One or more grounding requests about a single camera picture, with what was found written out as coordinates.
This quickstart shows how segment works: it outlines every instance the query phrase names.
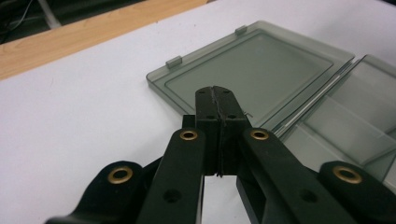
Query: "transparent plastic lid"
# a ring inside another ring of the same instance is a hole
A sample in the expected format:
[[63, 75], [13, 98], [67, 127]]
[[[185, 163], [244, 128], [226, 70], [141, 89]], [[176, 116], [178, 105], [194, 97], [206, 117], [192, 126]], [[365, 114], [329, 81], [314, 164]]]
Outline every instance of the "transparent plastic lid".
[[395, 115], [396, 69], [366, 56], [286, 133], [284, 143], [313, 170], [326, 161], [347, 161], [383, 181], [396, 155]]
[[150, 87], [182, 114], [194, 93], [232, 90], [253, 126], [272, 129], [348, 64], [353, 55], [264, 21], [175, 58], [150, 74]]

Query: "white table surface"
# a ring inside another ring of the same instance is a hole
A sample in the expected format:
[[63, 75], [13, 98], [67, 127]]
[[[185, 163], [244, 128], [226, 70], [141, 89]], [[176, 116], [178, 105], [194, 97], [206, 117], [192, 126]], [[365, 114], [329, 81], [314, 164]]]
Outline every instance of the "white table surface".
[[[396, 66], [396, 7], [386, 3], [218, 0], [8, 78], [0, 82], [0, 223], [67, 215], [106, 165], [159, 158], [182, 117], [146, 74], [258, 20]], [[206, 180], [203, 223], [248, 223], [234, 181]]]

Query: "brass ring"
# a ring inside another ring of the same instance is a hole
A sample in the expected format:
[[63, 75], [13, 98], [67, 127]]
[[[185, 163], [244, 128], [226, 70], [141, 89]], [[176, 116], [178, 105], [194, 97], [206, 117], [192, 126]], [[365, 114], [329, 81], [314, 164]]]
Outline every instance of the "brass ring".
[[180, 138], [186, 141], [194, 140], [198, 137], [198, 133], [195, 131], [184, 131], [180, 134]]
[[265, 140], [265, 139], [268, 139], [270, 137], [270, 135], [267, 132], [260, 131], [260, 130], [251, 131], [250, 136], [252, 138], [254, 138], [254, 139], [257, 139], [257, 140]]
[[110, 172], [110, 174], [108, 174], [107, 180], [112, 184], [122, 184], [127, 182], [129, 179], [131, 179], [133, 174], [134, 172], [128, 166], [120, 166], [114, 168]]
[[[343, 175], [342, 174], [343, 171], [349, 173], [350, 176]], [[339, 179], [349, 184], [359, 184], [363, 180], [360, 174], [358, 174], [356, 171], [352, 170], [351, 168], [345, 166], [335, 166], [334, 168], [332, 168], [332, 172]]]

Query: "wooden surface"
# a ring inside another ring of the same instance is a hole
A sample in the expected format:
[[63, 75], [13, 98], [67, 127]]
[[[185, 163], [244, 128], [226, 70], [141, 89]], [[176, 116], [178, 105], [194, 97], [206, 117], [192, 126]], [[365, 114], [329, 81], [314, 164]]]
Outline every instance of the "wooden surface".
[[0, 45], [0, 79], [97, 45], [207, 0], [148, 0]]

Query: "cable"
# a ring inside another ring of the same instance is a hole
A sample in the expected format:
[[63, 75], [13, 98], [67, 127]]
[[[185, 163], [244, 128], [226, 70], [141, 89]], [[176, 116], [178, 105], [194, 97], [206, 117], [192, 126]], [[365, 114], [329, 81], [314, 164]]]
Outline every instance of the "cable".
[[26, 8], [25, 11], [23, 12], [23, 15], [22, 15], [20, 21], [18, 21], [18, 23], [17, 23], [14, 27], [8, 29], [9, 32], [11, 32], [11, 31], [17, 29], [17, 28], [22, 24], [22, 22], [23, 22], [24, 19], [26, 18], [26, 14], [27, 14], [27, 12], [29, 11], [30, 5], [32, 5], [33, 1], [34, 1], [34, 0], [30, 0], [29, 5], [27, 5], [27, 8]]
[[0, 34], [0, 35], [3, 36], [3, 38], [0, 40], [0, 45], [6, 43], [6, 40], [7, 40], [8, 36], [9, 36], [9, 34], [10, 34], [12, 31], [14, 31], [15, 29], [17, 29], [17, 28], [22, 24], [22, 22], [23, 22], [24, 19], [26, 18], [26, 14], [27, 14], [27, 12], [29, 11], [30, 5], [32, 5], [33, 1], [34, 1], [34, 0], [30, 0], [29, 4], [27, 5], [26, 9], [25, 9], [24, 12], [23, 12], [23, 15], [22, 15], [20, 21], [18, 21], [18, 23], [17, 23], [14, 27], [12, 27], [12, 28], [10, 28], [10, 29], [8, 28], [8, 26], [11, 24], [11, 19], [9, 20], [9, 22], [8, 22], [8, 24], [7, 24], [7, 26], [6, 26], [7, 31], [4, 32], [4, 33], [2, 33], [2, 34]]
[[0, 31], [0, 35], [6, 35], [6, 34], [9, 32], [8, 26], [11, 24], [11, 22], [12, 22], [12, 18], [10, 17], [10, 18], [8, 19], [8, 21], [6, 22], [6, 25], [4, 26], [4, 29], [5, 29], [5, 30]]

